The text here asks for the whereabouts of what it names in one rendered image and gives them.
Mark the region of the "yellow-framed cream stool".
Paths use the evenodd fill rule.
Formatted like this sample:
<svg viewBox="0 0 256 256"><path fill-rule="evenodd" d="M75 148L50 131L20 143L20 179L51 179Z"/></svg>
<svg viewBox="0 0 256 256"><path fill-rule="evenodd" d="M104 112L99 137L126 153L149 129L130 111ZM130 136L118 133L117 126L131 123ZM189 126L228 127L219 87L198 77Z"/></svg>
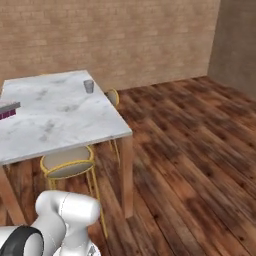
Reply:
<svg viewBox="0 0 256 256"><path fill-rule="evenodd" d="M51 189L56 188L57 180L85 174L90 195L93 196L93 193L96 193L95 197L100 201L100 191L95 171L95 157L91 146L42 156L40 168Z"/></svg>
<svg viewBox="0 0 256 256"><path fill-rule="evenodd" d="M114 88L110 89L108 92L106 92L106 96L114 107L117 107L119 105L120 99L119 99L119 94L116 89L114 89ZM120 161L120 155L119 155L116 140L111 140L109 142L109 145L110 145L111 149L115 150L117 161Z"/></svg>

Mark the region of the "grey and purple box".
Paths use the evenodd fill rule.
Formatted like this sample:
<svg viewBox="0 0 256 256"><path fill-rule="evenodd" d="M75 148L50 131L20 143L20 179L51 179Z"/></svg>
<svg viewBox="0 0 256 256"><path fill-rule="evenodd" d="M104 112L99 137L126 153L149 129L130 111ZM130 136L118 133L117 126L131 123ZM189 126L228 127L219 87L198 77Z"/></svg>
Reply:
<svg viewBox="0 0 256 256"><path fill-rule="evenodd" d="M0 120L15 115L16 109L20 106L21 104L19 102L0 100Z"/></svg>

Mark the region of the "marble-top wooden dining counter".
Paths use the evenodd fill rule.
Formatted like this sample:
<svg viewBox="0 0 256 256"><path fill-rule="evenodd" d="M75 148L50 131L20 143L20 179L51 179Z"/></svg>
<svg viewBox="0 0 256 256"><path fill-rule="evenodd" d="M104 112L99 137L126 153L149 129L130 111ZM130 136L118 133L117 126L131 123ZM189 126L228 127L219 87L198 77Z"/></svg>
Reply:
<svg viewBox="0 0 256 256"><path fill-rule="evenodd" d="M133 215L133 133L99 86L86 92L90 78L80 70L4 82L1 98L21 103L14 116L0 121L0 197L15 225L28 220L9 164L111 139L120 145L123 212Z"/></svg>

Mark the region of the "grey cup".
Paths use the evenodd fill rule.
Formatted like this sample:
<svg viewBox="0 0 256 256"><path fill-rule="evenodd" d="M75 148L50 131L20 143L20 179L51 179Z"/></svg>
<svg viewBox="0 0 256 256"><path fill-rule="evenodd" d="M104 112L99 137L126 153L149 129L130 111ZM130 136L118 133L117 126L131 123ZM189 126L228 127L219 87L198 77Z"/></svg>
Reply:
<svg viewBox="0 0 256 256"><path fill-rule="evenodd" d="M85 80L84 87L88 94L91 94L94 91L94 81L93 80Z"/></svg>

